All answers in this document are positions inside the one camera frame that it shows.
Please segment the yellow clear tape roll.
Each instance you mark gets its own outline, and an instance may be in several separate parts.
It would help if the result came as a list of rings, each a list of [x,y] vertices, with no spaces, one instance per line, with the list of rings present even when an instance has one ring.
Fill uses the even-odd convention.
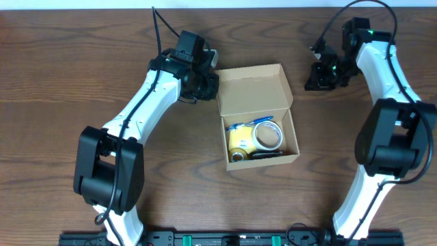
[[[246,161],[247,159],[248,155],[246,151],[242,148],[234,148],[229,151],[229,161],[231,163]]]

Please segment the cardboard box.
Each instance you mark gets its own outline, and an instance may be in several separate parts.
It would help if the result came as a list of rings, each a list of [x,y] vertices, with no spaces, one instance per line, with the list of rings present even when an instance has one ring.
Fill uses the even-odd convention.
[[[249,66],[218,70],[219,89],[217,94],[221,117],[221,135],[225,151],[227,171],[266,167],[293,163],[300,150],[290,107],[293,95],[281,64]],[[283,131],[283,143],[277,150],[283,156],[268,159],[231,163],[229,161],[229,133],[225,129],[232,124],[273,116]]]

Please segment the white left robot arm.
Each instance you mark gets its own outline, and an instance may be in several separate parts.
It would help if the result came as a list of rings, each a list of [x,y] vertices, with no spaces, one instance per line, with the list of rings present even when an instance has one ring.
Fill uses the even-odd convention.
[[[164,112],[180,98],[214,100],[218,53],[201,36],[182,31],[173,49],[159,50],[130,102],[102,128],[79,137],[73,189],[97,211],[106,239],[137,245],[144,226],[136,204],[144,185],[144,145]]]

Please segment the white masking tape roll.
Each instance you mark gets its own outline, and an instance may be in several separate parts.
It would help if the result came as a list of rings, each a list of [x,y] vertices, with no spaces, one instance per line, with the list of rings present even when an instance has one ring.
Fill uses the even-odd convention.
[[[255,125],[252,130],[252,140],[257,150],[276,150],[283,143],[283,131],[273,121],[265,121]]]

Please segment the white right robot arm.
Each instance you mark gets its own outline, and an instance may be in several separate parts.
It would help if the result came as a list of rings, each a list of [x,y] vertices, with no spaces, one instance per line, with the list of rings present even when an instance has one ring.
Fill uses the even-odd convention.
[[[422,178],[432,162],[436,106],[424,103],[410,87],[397,60],[395,36],[373,29],[368,18],[354,17],[342,27],[342,55],[323,36],[311,47],[316,62],[307,91],[346,87],[361,74],[373,102],[356,137],[358,169],[352,186],[333,215],[333,228],[321,233],[321,245],[399,244],[399,233],[373,233],[371,221],[394,186],[411,183],[410,170]]]

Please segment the blue ballpoint pen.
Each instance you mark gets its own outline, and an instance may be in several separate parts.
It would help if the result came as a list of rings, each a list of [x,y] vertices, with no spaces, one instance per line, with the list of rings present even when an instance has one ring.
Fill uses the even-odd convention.
[[[249,121],[249,122],[235,123],[235,124],[232,124],[231,126],[227,127],[225,130],[226,131],[233,131],[233,130],[236,130],[238,127],[241,127],[241,126],[256,125],[256,124],[259,124],[261,122],[269,121],[271,119],[273,119],[273,116],[266,116],[266,117],[254,119],[254,120]]]

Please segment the blue white marker pen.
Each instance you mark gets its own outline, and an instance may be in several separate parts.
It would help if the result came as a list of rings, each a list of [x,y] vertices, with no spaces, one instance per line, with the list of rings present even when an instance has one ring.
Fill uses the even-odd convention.
[[[250,160],[268,159],[272,157],[283,156],[284,153],[281,150],[258,150],[249,154]]]

